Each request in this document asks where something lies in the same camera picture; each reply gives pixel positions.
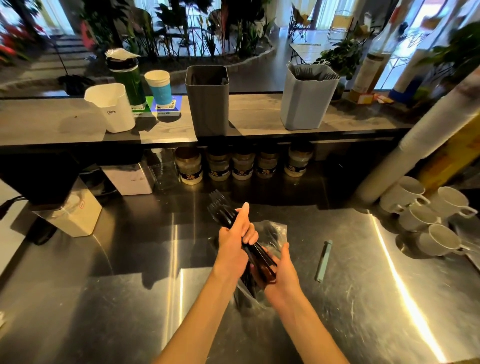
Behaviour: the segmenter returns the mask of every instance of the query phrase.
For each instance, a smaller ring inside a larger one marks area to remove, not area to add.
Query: white mug
[[[430,197],[430,208],[441,218],[459,214],[465,218],[475,216],[478,211],[468,206],[468,199],[452,187],[440,187]]]
[[[418,200],[423,201],[424,205],[428,205],[430,201],[422,195],[424,192],[425,187],[419,181],[403,176],[380,197],[380,207],[387,212],[399,214],[402,207]]]
[[[461,239],[448,227],[433,224],[417,237],[418,248],[428,255],[456,253],[462,247]]]
[[[440,218],[426,206],[412,204],[402,210],[398,223],[405,230],[418,231],[440,223]]]

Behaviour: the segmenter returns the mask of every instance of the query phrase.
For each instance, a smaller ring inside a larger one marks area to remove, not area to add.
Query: paper cup
[[[157,105],[170,105],[172,103],[170,74],[167,71],[149,71],[145,73],[145,80],[152,90],[153,98]]]

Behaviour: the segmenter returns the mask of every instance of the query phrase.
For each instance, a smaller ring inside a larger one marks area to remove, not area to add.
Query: qr code sign
[[[172,103],[170,105],[157,105],[156,109],[157,110],[165,110],[165,109],[173,110],[173,109],[175,109],[175,104],[176,103],[177,103],[177,101],[175,99],[173,99]]]

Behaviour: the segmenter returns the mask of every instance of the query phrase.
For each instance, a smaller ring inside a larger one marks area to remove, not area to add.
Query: bundle of forks
[[[208,206],[208,212],[213,219],[222,226],[231,229],[238,212],[228,203],[227,199],[215,190],[210,194],[212,203]],[[275,266],[275,261],[268,253],[256,242],[255,244],[242,243],[242,249],[247,253],[249,261],[253,264],[259,277],[265,284],[272,284],[276,281],[276,274],[270,266]]]

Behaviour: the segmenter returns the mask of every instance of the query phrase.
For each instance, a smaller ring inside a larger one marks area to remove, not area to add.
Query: jar label
[[[222,177],[225,176],[228,172],[230,172],[230,168],[226,170],[210,170],[208,173],[214,177]]]
[[[276,170],[276,166],[273,167],[273,168],[268,168],[268,169],[265,169],[265,168],[260,168],[257,166],[257,172],[260,173],[260,174],[272,174],[274,173]]]
[[[304,169],[307,168],[306,165],[303,166],[303,167],[295,167],[295,166],[292,166],[292,165],[290,165],[290,164],[286,164],[285,167],[286,167],[288,170],[290,170],[290,171],[292,171],[292,172],[295,172],[295,173],[302,172]]]
[[[249,174],[252,174],[252,172],[253,172],[253,167],[247,170],[238,170],[235,167],[233,167],[233,173],[235,173],[237,176],[248,176]]]
[[[200,170],[197,173],[194,173],[194,174],[185,174],[185,173],[182,173],[182,172],[179,172],[179,173],[180,173],[180,176],[184,180],[196,180],[197,178],[200,177],[200,174],[202,174],[202,169],[200,168]]]

